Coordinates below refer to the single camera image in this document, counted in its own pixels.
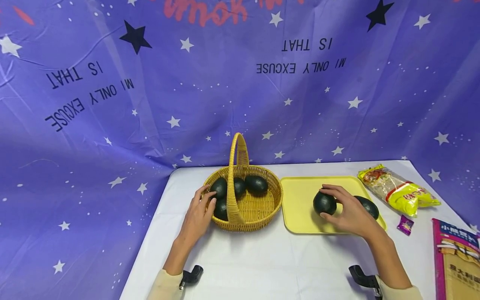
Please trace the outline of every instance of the hand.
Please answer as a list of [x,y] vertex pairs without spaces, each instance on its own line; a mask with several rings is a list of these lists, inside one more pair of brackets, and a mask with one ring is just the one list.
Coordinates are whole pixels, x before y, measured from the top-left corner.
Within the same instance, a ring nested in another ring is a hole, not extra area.
[[361,236],[365,240],[375,238],[380,233],[385,233],[377,221],[363,208],[360,201],[343,187],[324,184],[320,192],[334,196],[336,201],[343,205],[343,211],[339,216],[331,216],[326,213],[320,214],[322,218],[335,225],[338,229]]
[[193,246],[206,232],[210,221],[212,220],[213,210],[215,209],[216,198],[210,201],[208,208],[208,198],[216,194],[216,192],[209,192],[204,194],[200,200],[202,193],[209,187],[205,185],[195,192],[195,196],[190,202],[190,207],[187,210],[185,219],[180,229],[179,238],[187,244]]

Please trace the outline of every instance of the plastic tray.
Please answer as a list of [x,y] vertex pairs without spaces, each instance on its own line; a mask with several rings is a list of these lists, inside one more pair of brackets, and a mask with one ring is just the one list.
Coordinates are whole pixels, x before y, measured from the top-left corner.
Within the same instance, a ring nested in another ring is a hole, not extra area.
[[[370,199],[365,187],[359,179],[353,176],[329,177],[284,177],[280,180],[283,186],[283,220],[285,227],[298,234],[344,234],[326,222],[313,210],[313,198],[322,184],[343,186],[352,195]],[[337,204],[336,214],[341,213],[343,206]],[[378,224],[386,230],[386,223],[380,215]]]

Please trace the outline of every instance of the sleeve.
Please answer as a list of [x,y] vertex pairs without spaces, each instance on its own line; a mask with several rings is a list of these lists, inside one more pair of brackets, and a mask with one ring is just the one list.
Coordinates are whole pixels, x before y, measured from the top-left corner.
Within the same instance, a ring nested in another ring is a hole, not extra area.
[[183,291],[179,290],[183,274],[172,276],[160,270],[148,293],[147,300],[180,300]]
[[416,286],[407,289],[394,289],[386,285],[379,276],[377,276],[377,281],[384,296],[384,300],[423,300],[420,291]]

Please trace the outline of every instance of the table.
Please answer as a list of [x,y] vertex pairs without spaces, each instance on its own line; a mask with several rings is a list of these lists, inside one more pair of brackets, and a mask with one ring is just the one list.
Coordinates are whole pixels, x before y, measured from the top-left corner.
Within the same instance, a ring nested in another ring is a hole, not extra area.
[[[434,299],[431,218],[466,230],[469,228],[412,163],[393,160],[263,167],[281,179],[287,176],[356,176],[359,170],[378,163],[427,188],[442,201],[441,206],[419,210],[409,237],[396,229],[399,214],[387,204],[376,201],[410,280],[420,289],[424,299]],[[219,167],[181,168],[171,174],[121,300],[146,298],[180,230],[195,190],[217,169]],[[195,264],[204,268],[204,274],[196,286],[185,289],[184,300],[374,299],[372,290],[355,284],[348,271],[349,266],[359,264],[367,275],[377,273],[370,250],[361,238],[294,235],[285,228],[281,211],[267,227],[251,233],[222,231],[212,223],[192,251],[185,269],[190,271]]]

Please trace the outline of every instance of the avocado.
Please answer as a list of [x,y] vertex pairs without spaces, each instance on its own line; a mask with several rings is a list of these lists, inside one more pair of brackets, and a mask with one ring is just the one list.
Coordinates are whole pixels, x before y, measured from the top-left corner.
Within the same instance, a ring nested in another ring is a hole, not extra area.
[[227,181],[225,180],[225,178],[218,178],[210,187],[210,191],[216,192],[213,197],[215,197],[217,200],[225,198],[227,196]]
[[318,192],[313,199],[313,209],[317,214],[333,215],[336,211],[336,201],[333,196]]
[[367,212],[372,215],[372,217],[376,220],[380,213],[378,212],[378,207],[372,201],[364,198],[362,196],[354,196],[357,198],[358,201],[362,204],[362,206],[367,210]]
[[213,215],[220,220],[228,221],[226,198],[216,199],[215,210],[213,211]]
[[245,193],[245,182],[240,177],[233,179],[233,185],[235,188],[235,198],[240,198]]
[[268,183],[265,179],[257,175],[248,175],[245,177],[245,186],[250,194],[261,196],[268,190]]

